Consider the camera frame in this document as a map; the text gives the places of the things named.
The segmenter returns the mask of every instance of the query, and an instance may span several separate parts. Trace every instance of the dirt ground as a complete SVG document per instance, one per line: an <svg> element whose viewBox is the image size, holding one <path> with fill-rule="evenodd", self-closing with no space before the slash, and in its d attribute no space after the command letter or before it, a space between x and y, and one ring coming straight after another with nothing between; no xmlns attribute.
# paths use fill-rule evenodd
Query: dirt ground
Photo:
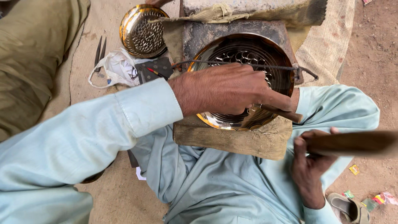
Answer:
<svg viewBox="0 0 398 224"><path fill-rule="evenodd" d="M398 129L398 1L357 2L351 39L340 83L355 86L380 108L381 130ZM398 196L398 159L355 158L360 173L346 169L326 193L351 190L364 200L380 192ZM381 205L371 212L371 223L398 223L398 206Z"/></svg>
<svg viewBox="0 0 398 224"><path fill-rule="evenodd" d="M381 110L379 129L398 129L398 1L357 0L354 27L340 82L372 97ZM351 190L362 201L380 192L398 196L398 159L355 158L360 173L346 169L326 193ZM95 201L90 223L162 223L167 205L160 203L145 181L129 167L125 151L96 182L77 185ZM398 223L398 206L381 205L371 213L373 224Z"/></svg>

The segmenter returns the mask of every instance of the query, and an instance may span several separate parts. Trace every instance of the hand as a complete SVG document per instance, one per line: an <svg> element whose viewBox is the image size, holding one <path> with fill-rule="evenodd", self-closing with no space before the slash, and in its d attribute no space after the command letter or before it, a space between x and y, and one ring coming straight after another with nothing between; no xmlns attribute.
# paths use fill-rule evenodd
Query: hand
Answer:
<svg viewBox="0 0 398 224"><path fill-rule="evenodd" d="M330 129L331 134L338 133L337 128ZM295 138L295 157L292 165L292 178L296 183L304 206L312 209L321 209L325 206L325 197L322 192L321 175L336 161L336 156L322 156L307 152L305 140L329 135L320 130L304 132Z"/></svg>
<svg viewBox="0 0 398 224"><path fill-rule="evenodd" d="M153 5L160 8L162 5L171 2L172 0L145 0L145 4Z"/></svg>
<svg viewBox="0 0 398 224"><path fill-rule="evenodd" d="M290 97L271 90L262 71L231 63L186 72L169 80L184 116L201 112L241 114L251 104L292 111Z"/></svg>

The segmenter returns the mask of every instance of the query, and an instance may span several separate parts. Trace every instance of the man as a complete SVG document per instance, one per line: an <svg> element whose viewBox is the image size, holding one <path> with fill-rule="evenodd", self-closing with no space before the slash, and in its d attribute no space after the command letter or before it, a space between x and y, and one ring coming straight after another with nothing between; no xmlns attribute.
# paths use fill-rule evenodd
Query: man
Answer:
<svg viewBox="0 0 398 224"><path fill-rule="evenodd" d="M305 140L332 126L375 129L379 109L344 85L293 94L290 100L273 92L262 72L234 63L75 104L0 144L0 222L87 223L92 197L72 185L133 148L148 185L170 205L165 223L337 223L323 191L351 158L305 157ZM183 116L239 114L253 103L304 115L283 160L172 140L170 124Z"/></svg>

